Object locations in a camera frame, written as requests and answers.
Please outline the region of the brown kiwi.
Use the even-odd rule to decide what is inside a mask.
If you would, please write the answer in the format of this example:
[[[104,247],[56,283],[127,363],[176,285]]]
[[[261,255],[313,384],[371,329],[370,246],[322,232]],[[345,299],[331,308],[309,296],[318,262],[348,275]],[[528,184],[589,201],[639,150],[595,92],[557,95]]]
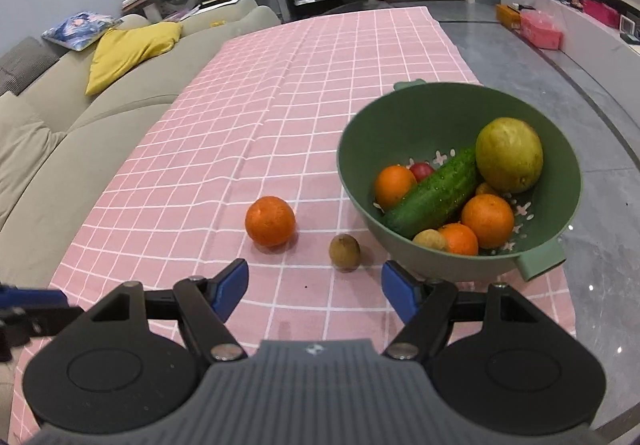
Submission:
[[[356,269],[361,262],[358,241],[348,234],[336,235],[329,245],[329,257],[337,269]]]
[[[425,231],[420,231],[419,234],[416,234],[413,237],[412,242],[422,248],[442,252],[448,251],[447,238],[439,231],[436,231],[436,229],[425,229]]]

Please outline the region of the orange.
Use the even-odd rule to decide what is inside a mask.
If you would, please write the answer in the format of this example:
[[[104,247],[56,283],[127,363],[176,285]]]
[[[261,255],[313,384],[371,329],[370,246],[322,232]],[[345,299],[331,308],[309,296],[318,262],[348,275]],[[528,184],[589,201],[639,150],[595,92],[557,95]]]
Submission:
[[[259,246],[275,248],[290,240],[296,229],[295,214],[281,198],[265,196],[246,211],[245,230]]]
[[[384,212],[390,211],[417,183],[405,166],[395,164],[383,168],[374,182],[375,202]]]
[[[479,196],[480,194],[493,194],[494,196],[499,196],[498,191],[496,191],[487,183],[481,183],[480,185],[478,185],[475,194],[477,196]]]

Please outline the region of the green cucumber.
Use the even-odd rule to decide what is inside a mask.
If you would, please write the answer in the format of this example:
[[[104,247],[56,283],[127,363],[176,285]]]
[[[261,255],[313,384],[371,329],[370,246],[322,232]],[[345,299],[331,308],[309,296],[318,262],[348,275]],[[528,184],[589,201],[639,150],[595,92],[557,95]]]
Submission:
[[[386,212],[382,223],[407,239],[439,228],[472,196],[477,182],[475,149],[464,148]]]

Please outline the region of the large orange mandarin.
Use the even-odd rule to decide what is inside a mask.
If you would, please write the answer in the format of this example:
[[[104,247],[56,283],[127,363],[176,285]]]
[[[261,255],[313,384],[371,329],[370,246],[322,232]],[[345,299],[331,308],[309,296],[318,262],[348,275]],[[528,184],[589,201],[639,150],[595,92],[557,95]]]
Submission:
[[[482,249],[492,250],[511,237],[514,214],[506,200],[494,194],[478,194],[465,203],[461,223],[473,231]]]

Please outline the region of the small red tomato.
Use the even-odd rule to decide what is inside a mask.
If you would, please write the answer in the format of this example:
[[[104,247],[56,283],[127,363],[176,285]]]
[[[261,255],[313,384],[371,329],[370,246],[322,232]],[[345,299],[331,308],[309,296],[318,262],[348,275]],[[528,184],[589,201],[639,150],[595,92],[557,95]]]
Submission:
[[[427,162],[414,162],[409,166],[409,170],[418,183],[435,173],[434,168]]]

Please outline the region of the large yellow-green pomelo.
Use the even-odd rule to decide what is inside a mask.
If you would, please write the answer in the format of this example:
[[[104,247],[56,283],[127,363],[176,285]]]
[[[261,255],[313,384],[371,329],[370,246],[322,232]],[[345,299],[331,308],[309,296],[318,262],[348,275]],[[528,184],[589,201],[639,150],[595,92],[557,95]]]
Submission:
[[[528,123],[498,118],[477,135],[475,160],[489,186],[499,192],[521,194],[538,182],[544,167],[544,150]]]

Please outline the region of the pink checked tablecloth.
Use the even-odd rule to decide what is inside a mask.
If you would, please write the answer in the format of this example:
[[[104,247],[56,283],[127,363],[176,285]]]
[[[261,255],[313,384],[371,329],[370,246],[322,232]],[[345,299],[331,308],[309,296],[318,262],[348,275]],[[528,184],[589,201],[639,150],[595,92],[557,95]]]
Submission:
[[[395,83],[473,82],[423,7],[352,12],[231,41],[142,137],[67,248],[48,286],[90,305],[119,283],[164,289],[242,257],[250,283],[230,318],[247,350],[265,339],[368,339],[399,329],[380,287],[385,252],[347,199],[335,150],[349,119]],[[265,248],[247,209],[274,196],[296,229]],[[361,262],[337,269],[331,240]]]

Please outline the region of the beige sofa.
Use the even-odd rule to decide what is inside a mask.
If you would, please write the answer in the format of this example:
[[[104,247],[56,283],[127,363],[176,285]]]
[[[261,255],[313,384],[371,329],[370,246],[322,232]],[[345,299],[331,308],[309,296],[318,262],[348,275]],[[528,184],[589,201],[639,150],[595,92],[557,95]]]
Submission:
[[[281,20],[239,0],[183,21],[168,53],[94,97],[94,50],[68,52],[26,90],[1,95],[1,280],[46,287],[96,200],[151,126],[224,42]]]

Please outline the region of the green colander bowl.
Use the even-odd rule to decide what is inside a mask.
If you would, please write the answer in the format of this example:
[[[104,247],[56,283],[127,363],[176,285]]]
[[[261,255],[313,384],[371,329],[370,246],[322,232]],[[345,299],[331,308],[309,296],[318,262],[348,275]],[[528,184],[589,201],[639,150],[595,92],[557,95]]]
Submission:
[[[472,148],[480,130],[497,118],[533,127],[544,150],[535,187],[514,194],[516,231],[496,251],[477,257],[415,245],[388,229],[374,204],[374,181],[383,168],[410,160],[433,166]],[[414,275],[453,281],[490,281],[516,269],[532,280],[566,260],[560,243],[582,193],[582,173],[573,147],[554,123],[509,94],[473,84],[423,81],[398,83],[359,111],[343,131],[337,172],[347,196],[390,257]]]

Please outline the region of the yellow cushion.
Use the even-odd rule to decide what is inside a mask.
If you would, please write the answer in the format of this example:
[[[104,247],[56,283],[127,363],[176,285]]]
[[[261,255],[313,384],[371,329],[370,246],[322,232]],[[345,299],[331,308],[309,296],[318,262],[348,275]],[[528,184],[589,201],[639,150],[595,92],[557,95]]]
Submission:
[[[176,22],[108,30],[93,53],[86,95],[102,93],[142,62],[168,53],[180,40],[181,32],[182,25]]]

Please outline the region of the blue floral cushion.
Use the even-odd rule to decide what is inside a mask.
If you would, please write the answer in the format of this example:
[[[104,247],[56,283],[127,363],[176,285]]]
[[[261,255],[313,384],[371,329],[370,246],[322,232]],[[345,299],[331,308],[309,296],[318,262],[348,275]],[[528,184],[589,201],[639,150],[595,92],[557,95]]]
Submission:
[[[81,52],[122,20],[95,12],[78,12],[57,26],[45,30],[41,37],[58,46]]]

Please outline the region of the pink plastic box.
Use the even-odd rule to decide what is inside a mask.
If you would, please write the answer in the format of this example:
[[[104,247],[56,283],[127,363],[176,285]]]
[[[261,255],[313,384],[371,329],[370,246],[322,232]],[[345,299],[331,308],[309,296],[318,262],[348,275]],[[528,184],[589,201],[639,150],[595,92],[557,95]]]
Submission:
[[[539,10],[524,9],[520,13],[520,33],[533,46],[540,49],[559,50],[563,31],[553,18]]]

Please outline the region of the orange box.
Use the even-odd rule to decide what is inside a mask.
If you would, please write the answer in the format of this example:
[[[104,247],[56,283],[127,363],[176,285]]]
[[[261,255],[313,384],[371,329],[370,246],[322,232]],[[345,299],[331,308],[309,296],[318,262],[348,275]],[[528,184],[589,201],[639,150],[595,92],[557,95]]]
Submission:
[[[521,14],[509,6],[497,4],[496,18],[498,23],[511,31],[516,31],[521,27]]]

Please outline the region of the white TV console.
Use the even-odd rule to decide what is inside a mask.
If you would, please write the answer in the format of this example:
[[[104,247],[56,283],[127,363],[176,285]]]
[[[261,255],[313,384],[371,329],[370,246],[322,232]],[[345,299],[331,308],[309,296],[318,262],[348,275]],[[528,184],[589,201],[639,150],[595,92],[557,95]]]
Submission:
[[[552,17],[563,30],[562,52],[582,67],[639,124],[638,50],[626,44],[617,30],[553,0],[501,0],[502,4],[533,6]]]

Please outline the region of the magenta box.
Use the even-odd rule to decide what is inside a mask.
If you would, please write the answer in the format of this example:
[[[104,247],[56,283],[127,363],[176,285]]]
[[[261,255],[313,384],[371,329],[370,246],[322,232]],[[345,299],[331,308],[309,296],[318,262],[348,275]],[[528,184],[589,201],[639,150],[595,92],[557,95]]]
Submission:
[[[607,27],[617,30],[620,26],[620,13],[611,6],[595,0],[582,0],[582,7],[588,16]]]

